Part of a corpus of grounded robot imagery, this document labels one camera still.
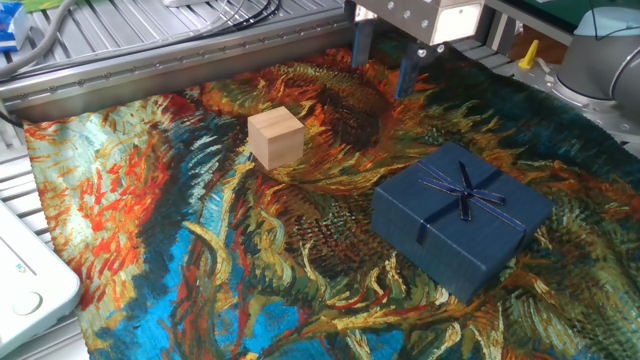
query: white device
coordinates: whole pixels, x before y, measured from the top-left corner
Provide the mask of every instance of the white device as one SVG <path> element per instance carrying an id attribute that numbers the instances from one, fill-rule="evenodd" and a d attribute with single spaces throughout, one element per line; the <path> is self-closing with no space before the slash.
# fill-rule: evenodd
<path id="1" fill-rule="evenodd" d="M 0 201 L 0 358 L 69 314 L 80 279 Z"/>

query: yellow object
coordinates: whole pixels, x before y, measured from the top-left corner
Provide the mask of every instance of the yellow object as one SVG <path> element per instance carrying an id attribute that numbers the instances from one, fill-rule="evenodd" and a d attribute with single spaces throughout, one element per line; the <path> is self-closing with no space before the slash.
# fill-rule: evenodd
<path id="1" fill-rule="evenodd" d="M 529 48 L 529 51 L 527 51 L 527 56 L 521 59 L 518 63 L 519 67 L 527 70 L 531 69 L 533 62 L 536 59 L 536 53 L 538 52 L 538 44 L 540 44 L 538 40 L 534 40 L 533 43 L 531 43 L 531 47 Z"/>

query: gift box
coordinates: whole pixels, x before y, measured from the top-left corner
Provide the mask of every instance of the gift box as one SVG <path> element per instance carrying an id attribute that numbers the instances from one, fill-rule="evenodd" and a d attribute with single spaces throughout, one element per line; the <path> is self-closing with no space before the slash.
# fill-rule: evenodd
<path id="1" fill-rule="evenodd" d="M 447 143 L 375 189 L 372 228 L 468 303 L 526 247 L 553 202 Z"/>
<path id="2" fill-rule="evenodd" d="M 0 3 L 0 51 L 20 50 L 30 28 L 22 3 Z"/>

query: painted fabric mat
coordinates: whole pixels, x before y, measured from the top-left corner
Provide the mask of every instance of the painted fabric mat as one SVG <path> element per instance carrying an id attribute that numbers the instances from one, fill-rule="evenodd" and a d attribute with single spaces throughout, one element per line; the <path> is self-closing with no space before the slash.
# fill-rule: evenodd
<path id="1" fill-rule="evenodd" d="M 447 50 L 393 93 L 305 61 L 28 125 L 94 359 L 640 359 L 640 161 L 546 95 Z M 305 155 L 265 171 L 246 119 L 286 106 Z M 465 306 L 370 229 L 376 184 L 455 141 L 557 202 Z"/>

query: wooden block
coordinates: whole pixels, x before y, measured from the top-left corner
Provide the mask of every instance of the wooden block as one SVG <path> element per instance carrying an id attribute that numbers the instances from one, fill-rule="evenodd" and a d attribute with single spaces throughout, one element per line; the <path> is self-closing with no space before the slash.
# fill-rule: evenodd
<path id="1" fill-rule="evenodd" d="M 249 147 L 267 170 L 302 157 L 304 125 L 285 107 L 249 117 Z"/>

